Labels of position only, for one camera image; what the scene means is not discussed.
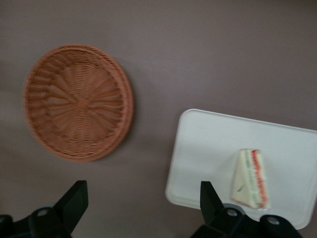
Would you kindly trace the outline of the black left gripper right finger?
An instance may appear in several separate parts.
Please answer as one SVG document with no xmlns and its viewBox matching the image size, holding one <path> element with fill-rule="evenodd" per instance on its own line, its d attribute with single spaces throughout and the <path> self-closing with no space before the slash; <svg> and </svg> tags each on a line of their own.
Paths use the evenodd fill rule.
<svg viewBox="0 0 317 238">
<path fill-rule="evenodd" d="M 224 206 L 211 182 L 201 182 L 200 208 L 205 224 L 193 238 L 300 238 L 300 233 L 286 219 L 263 215 L 251 219 L 239 206 Z"/>
</svg>

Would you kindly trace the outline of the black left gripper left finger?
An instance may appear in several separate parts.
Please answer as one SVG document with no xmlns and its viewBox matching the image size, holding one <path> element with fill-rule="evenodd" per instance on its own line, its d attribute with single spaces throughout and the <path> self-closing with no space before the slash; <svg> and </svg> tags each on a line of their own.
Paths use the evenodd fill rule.
<svg viewBox="0 0 317 238">
<path fill-rule="evenodd" d="M 54 206 L 35 210 L 27 218 L 27 238 L 70 238 L 89 204 L 85 180 L 78 180 Z"/>
</svg>

